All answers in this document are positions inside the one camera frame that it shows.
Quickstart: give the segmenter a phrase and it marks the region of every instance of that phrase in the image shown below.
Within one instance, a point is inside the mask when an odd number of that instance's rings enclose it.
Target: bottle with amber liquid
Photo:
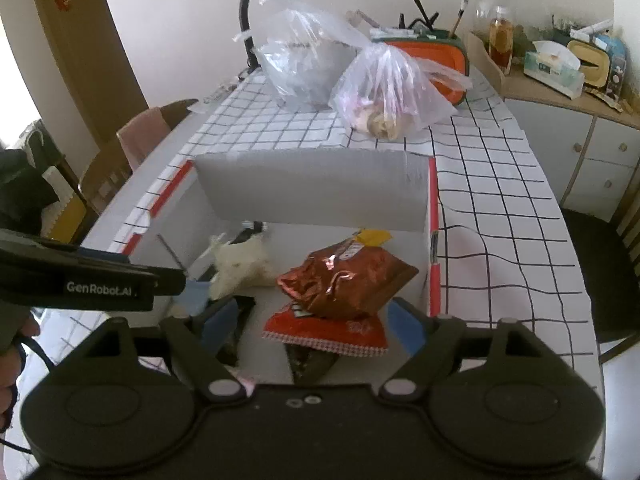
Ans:
[[[504,75],[511,71],[513,55],[513,15],[508,7],[497,6],[489,25],[489,56]]]

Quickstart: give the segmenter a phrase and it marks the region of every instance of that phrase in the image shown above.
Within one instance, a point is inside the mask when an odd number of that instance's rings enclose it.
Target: brown door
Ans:
[[[35,0],[51,51],[99,146],[147,108],[107,0]]]

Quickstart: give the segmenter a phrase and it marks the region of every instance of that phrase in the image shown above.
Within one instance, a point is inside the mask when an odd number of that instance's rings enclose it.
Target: clear plastic bag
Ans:
[[[452,89],[470,84],[459,72],[434,61],[372,43],[338,81],[332,108],[357,131],[381,140],[402,139],[456,113],[431,83],[432,75]]]
[[[255,54],[277,95],[291,107],[328,108],[329,98],[357,49],[369,44],[347,21],[295,0],[274,2],[283,10],[260,24],[267,40]],[[234,38],[252,36],[247,31]]]

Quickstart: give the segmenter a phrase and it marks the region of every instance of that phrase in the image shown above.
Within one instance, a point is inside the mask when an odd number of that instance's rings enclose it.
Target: lamp neck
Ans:
[[[240,0],[238,16],[240,18],[240,30],[242,32],[249,30],[249,0]],[[254,39],[247,38],[246,40],[244,40],[244,48],[246,50],[247,66],[249,67],[249,72],[253,72],[260,66],[260,63],[258,63],[258,58],[255,57],[255,54],[253,52]]]

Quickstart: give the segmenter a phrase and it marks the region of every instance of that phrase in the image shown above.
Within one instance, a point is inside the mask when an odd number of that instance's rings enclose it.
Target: white box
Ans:
[[[200,259],[193,265],[207,248],[207,237],[224,231],[233,236],[241,221],[257,220],[268,224],[266,247],[280,274],[299,266],[310,252],[340,242],[359,228],[386,229],[393,238],[384,248],[419,269],[398,296],[426,314],[436,314],[440,306],[437,211],[431,157],[343,148],[212,153],[198,156],[194,167],[172,186],[171,196],[131,259],[152,264],[149,259],[158,257],[161,235],[162,243],[197,278],[209,263]],[[255,296],[256,307],[239,349],[242,373],[290,383],[284,346],[261,337],[264,323],[290,299],[275,286],[243,293]],[[163,304],[153,313],[138,314],[135,324],[156,324],[165,311]],[[385,309],[380,318],[386,324]],[[324,380],[379,384],[408,358],[389,330],[386,336],[387,354],[343,356]]]

